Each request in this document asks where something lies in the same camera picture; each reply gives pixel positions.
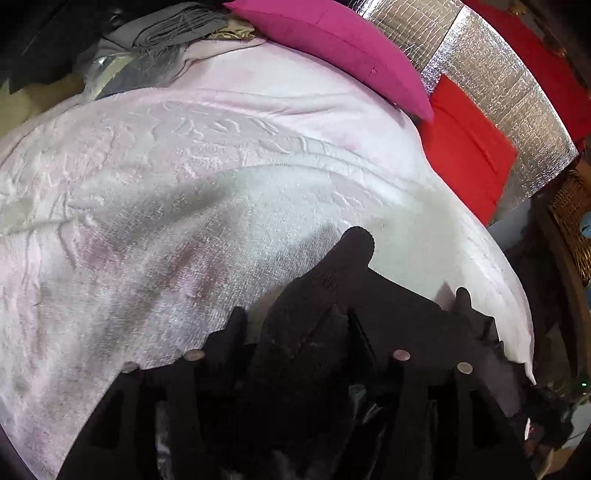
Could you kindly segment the dark quilted puffer jacket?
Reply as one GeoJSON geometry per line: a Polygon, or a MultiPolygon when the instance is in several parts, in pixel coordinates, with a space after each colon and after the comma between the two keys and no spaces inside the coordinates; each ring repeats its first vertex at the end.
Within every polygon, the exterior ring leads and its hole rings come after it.
{"type": "Polygon", "coordinates": [[[353,227],[270,306],[231,312],[171,367],[167,479],[536,479],[572,430],[466,289],[450,310],[370,269],[353,227]]]}

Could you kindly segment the pale pink bed blanket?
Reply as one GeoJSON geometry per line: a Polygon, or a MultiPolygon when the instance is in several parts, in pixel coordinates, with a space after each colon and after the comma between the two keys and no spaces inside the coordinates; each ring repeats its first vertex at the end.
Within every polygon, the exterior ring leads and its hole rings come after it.
{"type": "Polygon", "coordinates": [[[412,120],[318,59],[235,50],[4,136],[1,424],[27,467],[56,477],[123,363],[199,346],[358,225],[374,270],[438,303],[466,287],[532,365],[522,285],[412,120]]]}

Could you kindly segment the wicker basket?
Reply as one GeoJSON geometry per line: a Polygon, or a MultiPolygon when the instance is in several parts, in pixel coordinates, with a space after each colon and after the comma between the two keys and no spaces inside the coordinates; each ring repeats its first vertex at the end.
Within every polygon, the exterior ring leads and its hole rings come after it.
{"type": "Polygon", "coordinates": [[[590,239],[581,232],[581,221],[590,212],[590,187],[584,178],[571,170],[548,204],[575,268],[584,286],[590,281],[590,239]]]}

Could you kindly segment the red pillow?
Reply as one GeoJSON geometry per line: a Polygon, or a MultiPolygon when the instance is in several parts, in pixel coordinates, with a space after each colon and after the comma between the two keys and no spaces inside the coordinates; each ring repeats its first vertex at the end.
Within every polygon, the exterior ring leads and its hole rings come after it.
{"type": "Polygon", "coordinates": [[[431,122],[419,132],[431,167],[487,225],[493,219],[518,151],[451,79],[443,75],[430,97],[431,122]]]}

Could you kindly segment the red cloth on railing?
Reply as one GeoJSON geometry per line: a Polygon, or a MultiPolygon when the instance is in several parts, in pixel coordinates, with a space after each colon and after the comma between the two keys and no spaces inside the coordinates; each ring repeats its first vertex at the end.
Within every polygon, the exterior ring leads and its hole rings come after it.
{"type": "Polygon", "coordinates": [[[524,22],[524,17],[488,1],[465,1],[511,46],[542,87],[581,151],[589,145],[590,96],[566,56],[559,55],[524,22]]]}

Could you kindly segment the grey folded garment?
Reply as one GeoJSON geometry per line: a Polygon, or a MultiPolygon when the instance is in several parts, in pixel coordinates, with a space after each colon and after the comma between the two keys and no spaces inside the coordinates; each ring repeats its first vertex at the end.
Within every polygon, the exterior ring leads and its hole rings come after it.
{"type": "Polygon", "coordinates": [[[223,7],[183,2],[124,23],[80,57],[87,100],[165,87],[192,63],[266,42],[223,7]]]}

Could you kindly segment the silver foil insulation board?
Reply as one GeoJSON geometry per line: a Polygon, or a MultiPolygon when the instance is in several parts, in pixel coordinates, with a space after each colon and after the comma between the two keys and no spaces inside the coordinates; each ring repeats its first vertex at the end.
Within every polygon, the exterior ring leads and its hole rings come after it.
{"type": "Polygon", "coordinates": [[[456,83],[518,151],[494,217],[501,219],[577,156],[541,85],[482,16],[461,1],[355,1],[353,11],[396,43],[428,92],[440,76],[456,83]]]}

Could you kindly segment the magenta pillow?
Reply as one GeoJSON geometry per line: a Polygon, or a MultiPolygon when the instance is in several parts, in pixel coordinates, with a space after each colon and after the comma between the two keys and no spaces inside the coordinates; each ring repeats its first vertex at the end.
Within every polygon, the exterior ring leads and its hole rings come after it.
{"type": "Polygon", "coordinates": [[[372,23],[335,1],[246,0],[225,4],[273,42],[318,57],[425,121],[434,112],[405,53],[372,23]]]}

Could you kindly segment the black coat pile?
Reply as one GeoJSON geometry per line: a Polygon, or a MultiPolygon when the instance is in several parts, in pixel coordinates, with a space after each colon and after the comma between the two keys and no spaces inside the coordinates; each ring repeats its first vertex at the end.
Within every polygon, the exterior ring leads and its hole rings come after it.
{"type": "Polygon", "coordinates": [[[100,37],[140,15],[140,1],[3,1],[1,84],[51,84],[100,37]]]}

